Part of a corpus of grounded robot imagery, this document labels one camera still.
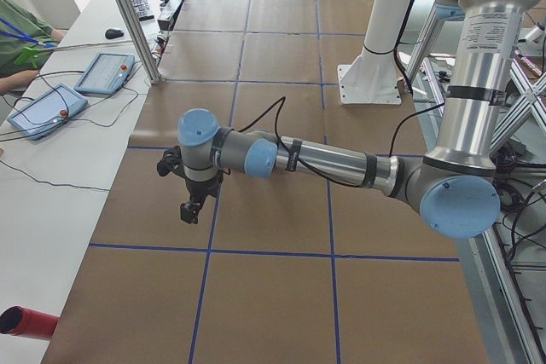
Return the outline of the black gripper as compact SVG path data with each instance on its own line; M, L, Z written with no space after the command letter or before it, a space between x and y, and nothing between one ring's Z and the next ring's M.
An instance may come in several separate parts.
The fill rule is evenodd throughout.
M188 224L197 224L199 221L200 207L208 196L217 198L222 185L222 177L214 176L207 181L194 181L185 179L185 185L189 192L189 200L180 205L180 218Z

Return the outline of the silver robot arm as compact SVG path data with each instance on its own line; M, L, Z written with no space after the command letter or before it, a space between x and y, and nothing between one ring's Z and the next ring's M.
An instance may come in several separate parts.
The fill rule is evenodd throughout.
M462 35L439 136L420 159L380 158L338 147L219 125L206 109L178 122L179 144L157 169L182 177L189 200L180 217L195 223L206 199L218 194L224 169L266 178L275 168L310 172L350 188L373 188L408 204L436 232L455 239L481 234L501 202L490 149L524 13L540 0L438 0L461 7Z

